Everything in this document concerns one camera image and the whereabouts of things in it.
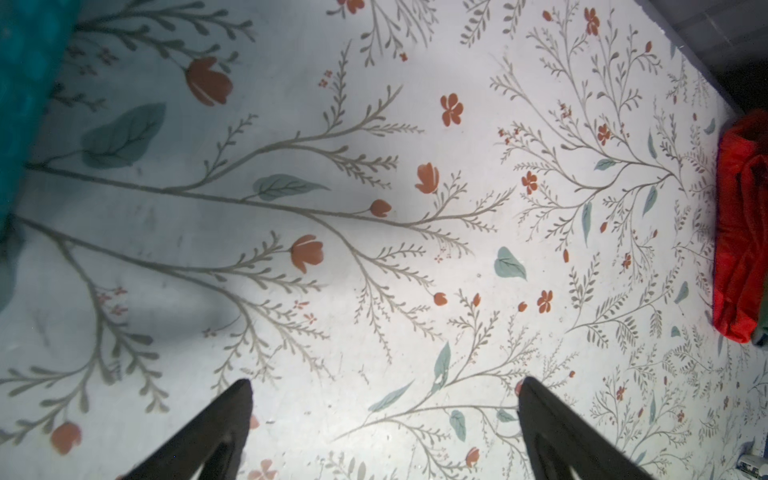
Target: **teal plastic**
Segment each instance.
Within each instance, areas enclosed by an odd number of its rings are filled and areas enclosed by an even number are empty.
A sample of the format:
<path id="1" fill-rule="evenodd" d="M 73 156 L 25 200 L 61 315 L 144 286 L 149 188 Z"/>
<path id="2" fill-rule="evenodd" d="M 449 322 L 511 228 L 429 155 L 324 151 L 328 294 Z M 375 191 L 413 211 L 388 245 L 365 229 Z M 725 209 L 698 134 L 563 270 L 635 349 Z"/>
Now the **teal plastic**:
<path id="1" fill-rule="evenodd" d="M 0 225 L 78 17 L 80 0 L 0 0 Z"/>

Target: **red cloth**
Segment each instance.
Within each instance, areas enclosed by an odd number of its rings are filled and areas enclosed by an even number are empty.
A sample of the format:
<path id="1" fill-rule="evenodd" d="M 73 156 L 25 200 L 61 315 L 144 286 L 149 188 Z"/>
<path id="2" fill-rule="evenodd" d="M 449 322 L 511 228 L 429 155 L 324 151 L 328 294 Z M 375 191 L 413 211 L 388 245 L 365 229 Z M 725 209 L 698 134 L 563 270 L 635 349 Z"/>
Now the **red cloth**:
<path id="1" fill-rule="evenodd" d="M 715 328 L 747 343 L 757 327 L 768 272 L 768 112 L 755 111 L 723 136 L 717 164 Z"/>

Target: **floral pattern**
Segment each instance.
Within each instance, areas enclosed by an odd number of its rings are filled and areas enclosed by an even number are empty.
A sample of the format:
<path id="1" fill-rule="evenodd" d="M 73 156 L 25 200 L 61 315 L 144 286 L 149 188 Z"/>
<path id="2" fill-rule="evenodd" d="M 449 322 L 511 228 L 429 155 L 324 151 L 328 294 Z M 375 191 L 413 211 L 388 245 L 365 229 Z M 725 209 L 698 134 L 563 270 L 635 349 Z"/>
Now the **floral pattern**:
<path id="1" fill-rule="evenodd" d="M 765 354 L 708 324 L 732 115 L 634 3 L 81 18 L 12 223 L 10 478 L 124 475 L 238 378 L 239 480 L 530 478 L 529 375 L 656 478 L 765 438 Z"/>

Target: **blue object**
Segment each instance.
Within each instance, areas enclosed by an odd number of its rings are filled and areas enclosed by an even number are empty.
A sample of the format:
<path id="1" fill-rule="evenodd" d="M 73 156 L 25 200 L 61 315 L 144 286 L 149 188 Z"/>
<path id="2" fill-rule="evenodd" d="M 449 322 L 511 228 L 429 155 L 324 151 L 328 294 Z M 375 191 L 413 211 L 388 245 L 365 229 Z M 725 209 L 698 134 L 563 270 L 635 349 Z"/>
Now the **blue object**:
<path id="1" fill-rule="evenodd" d="M 79 8 L 80 0 L 0 0 L 0 225 L 13 208 Z"/>

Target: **orange flower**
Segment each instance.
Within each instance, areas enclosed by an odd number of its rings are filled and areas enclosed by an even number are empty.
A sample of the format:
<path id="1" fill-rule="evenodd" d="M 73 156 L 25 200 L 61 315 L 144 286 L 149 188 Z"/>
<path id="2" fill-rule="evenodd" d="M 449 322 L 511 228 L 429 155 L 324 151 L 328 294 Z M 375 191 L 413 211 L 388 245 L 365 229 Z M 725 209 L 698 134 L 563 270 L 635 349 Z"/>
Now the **orange flower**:
<path id="1" fill-rule="evenodd" d="M 232 93 L 232 81 L 220 71 L 211 71 L 216 64 L 215 57 L 196 58 L 190 63 L 184 76 L 192 94 L 201 104 L 213 107 L 214 101 L 227 103 L 227 95 Z"/>
<path id="2" fill-rule="evenodd" d="M 51 434 L 51 444 L 59 455 L 67 455 L 72 447 L 82 442 L 80 427 L 72 422 L 65 422 Z"/>
<path id="3" fill-rule="evenodd" d="M 457 125 L 462 122 L 459 115 L 464 111 L 464 105 L 458 102 L 457 94 L 450 94 L 448 97 L 443 95 L 440 97 L 440 105 L 442 105 L 445 110 L 442 112 L 442 123 L 444 123 L 446 127 L 451 126 L 451 121 Z"/>
<path id="4" fill-rule="evenodd" d="M 534 190 L 538 188 L 536 181 L 538 177 L 532 174 L 530 171 L 523 177 L 523 187 L 528 189 L 528 195 L 532 194 Z"/>
<path id="5" fill-rule="evenodd" d="M 374 200 L 371 204 L 370 210 L 374 217 L 384 218 L 387 212 L 392 209 L 392 206 L 386 203 L 384 200 Z"/>
<path id="6" fill-rule="evenodd" d="M 421 190 L 423 194 L 433 194 L 437 191 L 437 187 L 440 185 L 440 172 L 437 167 L 432 166 L 431 162 L 426 165 L 419 165 L 416 174 L 422 181 L 420 184 L 416 184 L 416 188 Z"/>
<path id="7" fill-rule="evenodd" d="M 584 18 L 587 20 L 587 35 L 594 35 L 597 37 L 599 35 L 598 27 L 600 26 L 600 19 L 595 14 L 594 8 L 591 10 L 589 8 L 585 8 Z"/>
<path id="8" fill-rule="evenodd" d="M 306 273 L 306 265 L 319 265 L 323 261 L 323 242 L 313 242 L 314 235 L 304 235 L 296 240 L 290 248 L 290 261 L 293 265 Z"/>
<path id="9" fill-rule="evenodd" d="M 251 470 L 248 474 L 248 480 L 260 480 L 263 478 L 266 478 L 267 480 L 272 480 L 275 478 L 275 475 L 277 475 L 277 470 L 270 470 L 270 467 L 272 466 L 272 460 L 262 460 L 261 461 L 261 471 L 258 470 Z"/>
<path id="10" fill-rule="evenodd" d="M 611 139 L 611 131 L 608 130 L 608 125 L 603 124 L 602 127 L 598 127 L 598 141 L 605 145 L 605 142 Z"/>
<path id="11" fill-rule="evenodd" d="M 472 447 L 469 450 L 469 453 L 467 454 L 467 458 L 465 460 L 467 462 L 467 466 L 469 468 L 472 468 L 475 465 L 475 463 L 478 462 L 479 459 L 480 459 L 480 451 L 477 449 L 477 447 Z"/>
<path id="12" fill-rule="evenodd" d="M 349 10 L 349 13 L 352 15 L 357 12 L 359 8 L 362 8 L 366 6 L 366 3 L 363 0 L 337 0 L 339 5 L 344 5 L 346 3 L 346 9 Z"/>
<path id="13" fill-rule="evenodd" d="M 538 305 L 538 312 L 549 313 L 549 311 L 552 310 L 552 306 L 550 304 L 551 301 L 552 301 L 552 290 L 549 290 L 549 292 L 547 290 L 542 290 L 541 298 L 538 299 L 538 301 L 536 302 L 536 305 Z"/>

